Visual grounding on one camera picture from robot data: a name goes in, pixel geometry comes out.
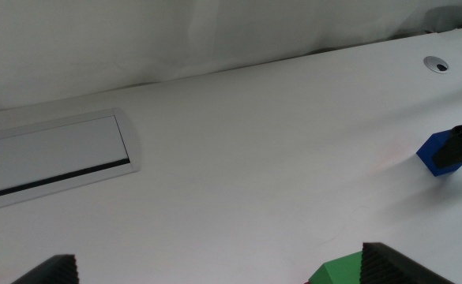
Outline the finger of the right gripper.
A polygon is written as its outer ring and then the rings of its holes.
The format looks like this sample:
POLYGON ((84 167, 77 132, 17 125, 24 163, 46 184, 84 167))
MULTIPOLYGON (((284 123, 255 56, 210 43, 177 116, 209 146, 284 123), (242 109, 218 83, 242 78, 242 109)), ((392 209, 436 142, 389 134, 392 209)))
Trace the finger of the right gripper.
POLYGON ((432 160, 438 168, 462 163, 462 125, 455 126, 450 130, 446 142, 433 155, 432 160))

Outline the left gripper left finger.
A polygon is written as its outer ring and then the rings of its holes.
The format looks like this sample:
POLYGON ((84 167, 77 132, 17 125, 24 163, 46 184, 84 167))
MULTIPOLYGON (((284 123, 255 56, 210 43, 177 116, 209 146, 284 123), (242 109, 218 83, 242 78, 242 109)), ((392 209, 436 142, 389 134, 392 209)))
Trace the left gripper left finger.
POLYGON ((79 284, 75 255, 55 255, 43 261, 12 284, 79 284))

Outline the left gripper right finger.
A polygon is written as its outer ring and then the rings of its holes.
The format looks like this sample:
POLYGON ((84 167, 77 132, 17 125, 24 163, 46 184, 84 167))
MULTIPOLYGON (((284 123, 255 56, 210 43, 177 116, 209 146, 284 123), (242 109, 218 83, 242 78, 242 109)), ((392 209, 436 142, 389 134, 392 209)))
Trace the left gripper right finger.
POLYGON ((362 244, 360 284, 453 284, 381 242, 362 244))

